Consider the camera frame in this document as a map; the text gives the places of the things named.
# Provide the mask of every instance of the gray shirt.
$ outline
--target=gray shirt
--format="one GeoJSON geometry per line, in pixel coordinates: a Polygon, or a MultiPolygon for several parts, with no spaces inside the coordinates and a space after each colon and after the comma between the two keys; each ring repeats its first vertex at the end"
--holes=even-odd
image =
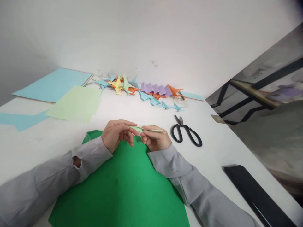
{"type": "MultiPolygon", "coordinates": [[[[0,227],[34,224],[59,195],[83,182],[112,156],[98,137],[6,182],[0,186],[0,227]],[[75,156],[81,159],[80,168],[73,165],[75,156]]],[[[204,226],[259,227],[255,219],[216,189],[173,145],[149,152],[148,156],[154,168],[176,187],[184,203],[195,209],[204,226]]]]}

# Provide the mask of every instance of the table surface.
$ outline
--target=table surface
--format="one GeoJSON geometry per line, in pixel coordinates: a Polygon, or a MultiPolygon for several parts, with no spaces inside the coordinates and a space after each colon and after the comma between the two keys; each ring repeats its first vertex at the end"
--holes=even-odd
{"type": "MultiPolygon", "coordinates": [[[[0,170],[4,173],[0,175],[0,184],[50,158],[65,154],[82,143],[87,131],[103,130],[109,120],[126,119],[139,126],[158,125],[169,131],[176,123],[176,114],[181,115],[184,123],[200,135],[203,146],[194,146],[188,136],[183,137],[182,143],[172,140],[173,144],[215,187],[261,224],[222,170],[222,166],[226,165],[243,165],[278,206],[299,225],[303,209],[226,124],[213,120],[211,114],[216,113],[207,102],[167,98],[168,105],[174,101],[187,106],[185,111],[177,112],[175,109],[152,106],[149,101],[143,102],[139,95],[115,95],[113,89],[105,89],[101,98],[98,112],[88,124],[49,118],[23,132],[18,132],[12,125],[0,125],[0,170]]],[[[0,107],[0,112],[37,114],[51,106],[50,103],[18,97],[0,107]]],[[[35,226],[50,226],[47,220],[52,208],[35,226]]],[[[201,226],[191,209],[186,207],[186,212],[191,226],[201,226]]]]}

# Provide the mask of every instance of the orange origami crane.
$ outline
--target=orange origami crane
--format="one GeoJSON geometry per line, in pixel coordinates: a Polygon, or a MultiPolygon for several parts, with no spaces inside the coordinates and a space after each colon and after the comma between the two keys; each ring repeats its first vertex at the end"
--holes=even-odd
{"type": "Polygon", "coordinates": [[[141,90],[141,89],[129,87],[128,90],[131,92],[130,95],[136,95],[135,91],[138,91],[138,90],[141,90]]]}
{"type": "Polygon", "coordinates": [[[155,99],[159,100],[159,98],[166,98],[166,96],[162,96],[162,95],[159,95],[158,93],[157,94],[154,94],[154,93],[148,93],[149,95],[152,95],[154,96],[155,99]]]}
{"type": "Polygon", "coordinates": [[[181,91],[181,90],[183,90],[183,89],[175,89],[175,88],[173,88],[172,86],[170,86],[169,84],[168,84],[167,86],[169,87],[171,93],[173,93],[173,96],[176,96],[176,98],[178,98],[179,96],[182,96],[182,95],[177,95],[177,92],[178,92],[178,91],[181,91]]]}

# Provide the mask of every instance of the purple folded paper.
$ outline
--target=purple folded paper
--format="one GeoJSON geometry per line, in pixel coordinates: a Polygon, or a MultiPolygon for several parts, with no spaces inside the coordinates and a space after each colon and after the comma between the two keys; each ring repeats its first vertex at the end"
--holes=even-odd
{"type": "Polygon", "coordinates": [[[141,84],[141,91],[147,93],[146,84],[144,82],[141,84]]]}
{"type": "Polygon", "coordinates": [[[168,85],[165,87],[165,90],[166,90],[166,94],[165,94],[166,97],[172,96],[172,95],[173,95],[173,93],[171,93],[171,90],[170,90],[170,88],[168,87],[168,85]]]}
{"type": "Polygon", "coordinates": [[[158,88],[158,85],[153,85],[152,87],[152,91],[154,92],[154,94],[157,94],[159,92],[159,88],[158,88]]]}
{"type": "Polygon", "coordinates": [[[150,92],[152,92],[152,84],[151,83],[146,85],[146,93],[150,93],[150,92]]]}
{"type": "Polygon", "coordinates": [[[166,94],[166,90],[163,87],[163,85],[159,86],[159,95],[165,95],[166,94]]]}

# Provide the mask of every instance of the right hand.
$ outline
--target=right hand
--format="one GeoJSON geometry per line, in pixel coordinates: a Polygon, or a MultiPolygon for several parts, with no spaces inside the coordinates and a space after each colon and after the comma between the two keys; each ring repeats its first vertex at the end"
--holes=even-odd
{"type": "Polygon", "coordinates": [[[142,128],[152,129],[152,130],[162,130],[162,132],[143,130],[143,133],[141,133],[142,143],[146,144],[151,152],[164,150],[170,147],[171,140],[170,137],[168,136],[167,131],[155,125],[143,126],[142,128]]]}

